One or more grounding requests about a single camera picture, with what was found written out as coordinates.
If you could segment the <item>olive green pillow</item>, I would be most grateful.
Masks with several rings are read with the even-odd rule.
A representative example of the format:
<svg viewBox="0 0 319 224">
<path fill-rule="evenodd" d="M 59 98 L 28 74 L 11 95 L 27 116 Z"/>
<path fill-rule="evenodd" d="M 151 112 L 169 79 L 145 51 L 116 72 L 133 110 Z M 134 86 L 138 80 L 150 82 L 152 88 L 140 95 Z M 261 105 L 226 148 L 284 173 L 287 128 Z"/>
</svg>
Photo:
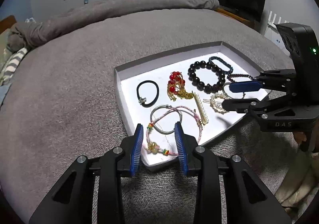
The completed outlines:
<svg viewBox="0 0 319 224">
<path fill-rule="evenodd" d="M 7 50 L 8 35 L 10 29 L 6 29 L 0 35 L 0 71 L 3 69 L 7 60 L 12 56 L 12 53 Z"/>
</svg>

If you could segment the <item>striped pillow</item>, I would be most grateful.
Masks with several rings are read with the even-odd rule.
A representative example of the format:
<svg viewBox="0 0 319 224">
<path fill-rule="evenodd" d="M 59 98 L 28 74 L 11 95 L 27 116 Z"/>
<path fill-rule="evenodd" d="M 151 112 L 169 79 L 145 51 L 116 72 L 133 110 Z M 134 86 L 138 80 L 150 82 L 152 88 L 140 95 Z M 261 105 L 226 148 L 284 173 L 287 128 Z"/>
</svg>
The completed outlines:
<svg viewBox="0 0 319 224">
<path fill-rule="evenodd" d="M 19 64 L 27 53 L 28 50 L 26 48 L 22 48 L 8 59 L 1 71 L 1 86 L 7 84 L 10 81 Z"/>
</svg>

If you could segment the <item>grey shallow cardboard tray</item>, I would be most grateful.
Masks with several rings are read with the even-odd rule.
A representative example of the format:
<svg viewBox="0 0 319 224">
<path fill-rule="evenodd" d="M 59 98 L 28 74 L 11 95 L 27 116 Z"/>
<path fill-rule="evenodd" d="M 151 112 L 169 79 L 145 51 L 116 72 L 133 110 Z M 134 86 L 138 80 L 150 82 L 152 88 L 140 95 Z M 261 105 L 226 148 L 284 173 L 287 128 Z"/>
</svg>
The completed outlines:
<svg viewBox="0 0 319 224">
<path fill-rule="evenodd" d="M 196 61 L 208 61 L 211 56 L 223 59 L 233 67 L 235 73 L 257 76 L 262 70 L 239 50 L 221 41 L 172 49 L 117 66 L 114 69 L 116 99 L 127 133 L 132 135 L 139 123 L 146 128 L 150 122 L 151 111 L 160 105 L 179 106 L 183 114 L 184 131 L 198 138 L 201 145 L 213 141 L 239 122 L 243 114 L 216 113 L 209 104 L 203 102 L 203 99 L 210 99 L 211 96 L 199 91 L 188 79 L 190 65 Z M 172 101 L 169 99 L 167 85 L 172 72 L 182 73 L 187 92 L 195 92 L 199 95 L 209 119 L 209 123 L 203 127 L 202 132 L 187 111 L 188 109 L 198 110 L 195 100 L 177 98 Z M 174 134 L 163 135 L 153 130 L 150 139 L 161 148 L 171 152 L 177 151 Z"/>
</svg>

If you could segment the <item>blue blanket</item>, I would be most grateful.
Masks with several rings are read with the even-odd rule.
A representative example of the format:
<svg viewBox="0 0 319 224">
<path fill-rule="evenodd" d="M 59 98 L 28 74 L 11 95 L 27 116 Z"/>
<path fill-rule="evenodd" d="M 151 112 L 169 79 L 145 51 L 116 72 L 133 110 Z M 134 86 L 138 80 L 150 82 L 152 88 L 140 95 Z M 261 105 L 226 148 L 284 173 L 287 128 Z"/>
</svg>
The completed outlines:
<svg viewBox="0 0 319 224">
<path fill-rule="evenodd" d="M 10 89 L 11 83 L 6 84 L 6 85 L 2 85 L 0 87 L 0 107 L 3 105 L 3 101 Z"/>
</svg>

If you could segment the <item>grey rolled duvet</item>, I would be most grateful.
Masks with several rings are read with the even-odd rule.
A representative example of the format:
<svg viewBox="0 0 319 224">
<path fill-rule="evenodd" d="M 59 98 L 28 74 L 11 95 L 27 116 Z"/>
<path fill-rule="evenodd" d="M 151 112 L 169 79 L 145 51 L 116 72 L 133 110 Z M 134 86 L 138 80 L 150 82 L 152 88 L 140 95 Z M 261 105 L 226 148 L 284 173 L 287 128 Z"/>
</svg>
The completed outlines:
<svg viewBox="0 0 319 224">
<path fill-rule="evenodd" d="M 128 14 L 174 9 L 216 10 L 218 0 L 103 0 L 76 7 L 48 20 L 15 23 L 9 32 L 7 49 L 16 53 L 42 46 L 49 41 L 81 29 L 87 25 Z"/>
</svg>

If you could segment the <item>beige fuzzy blanket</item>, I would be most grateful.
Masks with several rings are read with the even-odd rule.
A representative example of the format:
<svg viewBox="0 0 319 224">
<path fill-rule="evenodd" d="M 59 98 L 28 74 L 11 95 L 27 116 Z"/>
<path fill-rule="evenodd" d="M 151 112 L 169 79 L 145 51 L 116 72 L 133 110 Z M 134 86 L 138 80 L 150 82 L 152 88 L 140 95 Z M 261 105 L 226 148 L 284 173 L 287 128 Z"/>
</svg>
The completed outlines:
<svg viewBox="0 0 319 224">
<path fill-rule="evenodd" d="M 318 153 L 298 151 L 275 197 L 292 219 L 298 219 L 317 191 Z"/>
</svg>

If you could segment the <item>white wifi router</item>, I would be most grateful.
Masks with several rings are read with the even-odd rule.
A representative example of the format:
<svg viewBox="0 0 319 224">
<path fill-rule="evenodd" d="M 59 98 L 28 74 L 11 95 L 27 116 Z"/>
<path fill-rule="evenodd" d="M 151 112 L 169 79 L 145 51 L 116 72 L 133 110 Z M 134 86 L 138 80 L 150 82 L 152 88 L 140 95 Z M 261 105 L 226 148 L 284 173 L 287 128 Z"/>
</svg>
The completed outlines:
<svg viewBox="0 0 319 224">
<path fill-rule="evenodd" d="M 284 54 L 290 56 L 289 51 L 285 48 L 284 42 L 276 28 L 275 22 L 280 23 L 282 17 L 277 17 L 277 14 L 273 11 L 269 12 L 267 28 L 265 30 L 264 36 L 274 43 Z"/>
</svg>

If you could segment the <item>wooden tv stand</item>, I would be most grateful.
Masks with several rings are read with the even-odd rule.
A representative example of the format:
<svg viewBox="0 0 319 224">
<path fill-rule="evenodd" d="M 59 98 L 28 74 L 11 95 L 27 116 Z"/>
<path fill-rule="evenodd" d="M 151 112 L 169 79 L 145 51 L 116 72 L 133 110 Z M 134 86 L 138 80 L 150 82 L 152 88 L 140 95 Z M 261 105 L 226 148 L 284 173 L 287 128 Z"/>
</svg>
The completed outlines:
<svg viewBox="0 0 319 224">
<path fill-rule="evenodd" d="M 217 8 L 215 11 L 218 12 L 219 14 L 222 14 L 222 15 L 226 16 L 226 17 L 229 17 L 229 18 L 232 18 L 234 20 L 237 20 L 240 23 L 243 23 L 244 25 L 250 27 L 251 29 L 255 28 L 255 22 L 254 21 L 242 18 L 242 17 L 240 17 L 238 15 L 235 15 L 234 13 L 231 13 L 229 11 L 224 10 L 223 8 Z"/>
</svg>

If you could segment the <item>thin silver bangle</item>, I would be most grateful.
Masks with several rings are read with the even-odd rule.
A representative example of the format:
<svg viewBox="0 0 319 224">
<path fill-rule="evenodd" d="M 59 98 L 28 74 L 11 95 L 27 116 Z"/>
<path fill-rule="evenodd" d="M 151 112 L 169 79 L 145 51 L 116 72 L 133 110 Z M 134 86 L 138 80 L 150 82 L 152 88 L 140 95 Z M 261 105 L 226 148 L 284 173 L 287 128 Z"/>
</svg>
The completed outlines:
<svg viewBox="0 0 319 224">
<path fill-rule="evenodd" d="M 160 105 L 155 107 L 150 113 L 153 128 L 158 133 L 169 135 L 174 132 L 174 124 L 176 121 L 182 121 L 182 112 L 170 105 Z"/>
</svg>

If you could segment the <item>white plastic bag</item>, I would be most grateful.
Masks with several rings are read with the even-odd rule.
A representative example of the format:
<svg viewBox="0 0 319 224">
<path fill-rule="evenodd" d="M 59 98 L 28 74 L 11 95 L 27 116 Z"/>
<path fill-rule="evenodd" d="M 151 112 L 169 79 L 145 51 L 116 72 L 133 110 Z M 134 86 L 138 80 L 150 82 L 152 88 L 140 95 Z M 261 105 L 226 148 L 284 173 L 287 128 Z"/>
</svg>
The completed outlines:
<svg viewBox="0 0 319 224">
<path fill-rule="evenodd" d="M 34 20 L 34 18 L 27 18 L 25 20 L 26 23 L 35 23 L 36 21 Z"/>
</svg>

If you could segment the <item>gold pearl bar hair clip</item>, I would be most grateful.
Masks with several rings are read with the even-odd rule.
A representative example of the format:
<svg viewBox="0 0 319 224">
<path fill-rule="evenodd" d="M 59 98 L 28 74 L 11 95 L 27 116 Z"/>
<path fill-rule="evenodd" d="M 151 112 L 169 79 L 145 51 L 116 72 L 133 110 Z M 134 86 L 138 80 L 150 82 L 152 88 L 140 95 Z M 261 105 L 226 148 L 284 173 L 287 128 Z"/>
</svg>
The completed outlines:
<svg viewBox="0 0 319 224">
<path fill-rule="evenodd" d="M 192 92 L 192 94 L 193 94 L 193 97 L 195 99 L 195 103 L 197 105 L 197 108 L 198 108 L 198 111 L 199 111 L 199 114 L 201 117 L 202 125 L 205 126 L 206 124 L 209 123 L 209 119 L 208 119 L 207 114 L 205 112 L 205 109 L 203 107 L 202 101 L 200 100 L 198 94 L 196 94 L 195 92 Z"/>
</svg>

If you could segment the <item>wooden headboard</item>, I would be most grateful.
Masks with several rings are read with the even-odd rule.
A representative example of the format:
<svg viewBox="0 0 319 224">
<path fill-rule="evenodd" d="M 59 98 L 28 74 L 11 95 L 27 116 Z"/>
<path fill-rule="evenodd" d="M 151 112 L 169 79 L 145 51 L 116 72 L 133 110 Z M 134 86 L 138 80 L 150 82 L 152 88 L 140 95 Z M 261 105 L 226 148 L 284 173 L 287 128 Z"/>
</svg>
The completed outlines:
<svg viewBox="0 0 319 224">
<path fill-rule="evenodd" d="M 7 29 L 10 29 L 15 23 L 16 23 L 16 18 L 13 15 L 10 15 L 3 20 L 0 21 L 0 34 L 2 34 L 4 31 Z"/>
</svg>

